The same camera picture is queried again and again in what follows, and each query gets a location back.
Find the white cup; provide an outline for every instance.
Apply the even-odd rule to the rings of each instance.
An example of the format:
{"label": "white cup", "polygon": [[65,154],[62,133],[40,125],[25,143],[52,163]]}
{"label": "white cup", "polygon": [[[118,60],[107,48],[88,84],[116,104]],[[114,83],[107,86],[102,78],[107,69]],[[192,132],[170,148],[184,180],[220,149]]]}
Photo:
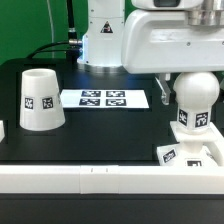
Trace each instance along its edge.
{"label": "white cup", "polygon": [[56,73],[51,69],[30,69],[22,73],[20,126],[46,131],[65,123]]}

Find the green wall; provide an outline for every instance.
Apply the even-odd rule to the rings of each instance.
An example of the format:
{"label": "green wall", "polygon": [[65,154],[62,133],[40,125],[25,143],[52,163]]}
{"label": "green wall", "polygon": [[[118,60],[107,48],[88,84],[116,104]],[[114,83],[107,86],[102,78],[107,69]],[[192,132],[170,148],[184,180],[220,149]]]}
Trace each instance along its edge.
{"label": "green wall", "polygon": [[[50,3],[55,41],[67,40],[66,0],[50,0]],[[87,30],[87,7],[87,0],[73,0],[79,37]],[[133,9],[131,0],[126,0],[126,16]],[[36,48],[51,42],[46,0],[0,0],[0,12],[0,64],[8,59],[26,57]],[[56,53],[55,56],[64,57],[64,54]],[[51,57],[51,54],[38,57]]]}

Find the white block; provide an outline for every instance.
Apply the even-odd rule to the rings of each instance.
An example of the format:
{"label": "white block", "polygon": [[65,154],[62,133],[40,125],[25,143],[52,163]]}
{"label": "white block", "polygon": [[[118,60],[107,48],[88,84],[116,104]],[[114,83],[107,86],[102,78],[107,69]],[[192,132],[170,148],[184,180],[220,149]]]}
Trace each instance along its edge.
{"label": "white block", "polygon": [[222,167],[122,167],[119,194],[223,194]]}
{"label": "white block", "polygon": [[82,194],[118,194],[119,166],[81,166]]}
{"label": "white block", "polygon": [[0,121],[0,142],[3,140],[4,137],[5,137],[5,132],[4,132],[3,121]]}
{"label": "white block", "polygon": [[0,166],[0,193],[79,193],[80,166]]}

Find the black tabletop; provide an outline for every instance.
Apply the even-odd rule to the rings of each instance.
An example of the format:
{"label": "black tabletop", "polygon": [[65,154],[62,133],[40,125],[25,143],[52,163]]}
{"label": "black tabletop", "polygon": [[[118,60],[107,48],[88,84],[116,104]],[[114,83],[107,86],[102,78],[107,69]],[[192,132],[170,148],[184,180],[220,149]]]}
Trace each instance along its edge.
{"label": "black tabletop", "polygon": [[[60,91],[144,90],[150,108],[65,109],[62,127],[25,130],[19,125],[21,74],[31,68],[54,69]],[[7,61],[0,67],[0,120],[6,132],[0,164],[158,165],[156,148],[176,143],[169,123],[177,117],[177,104],[164,106],[160,98],[154,74],[99,75],[80,71],[63,59]],[[223,104],[216,103],[212,121],[222,133],[223,114]],[[224,220],[223,199],[223,195],[0,194],[0,219],[7,224],[219,224]]]}
{"label": "black tabletop", "polygon": [[[21,75],[31,68],[55,70],[60,91],[144,90],[150,108],[64,109],[62,127],[25,130],[19,125]],[[158,165],[156,147],[175,143],[169,122],[176,120],[177,105],[162,104],[154,74],[94,74],[63,59],[16,59],[0,67],[0,90],[0,119],[6,129],[1,163]]]}

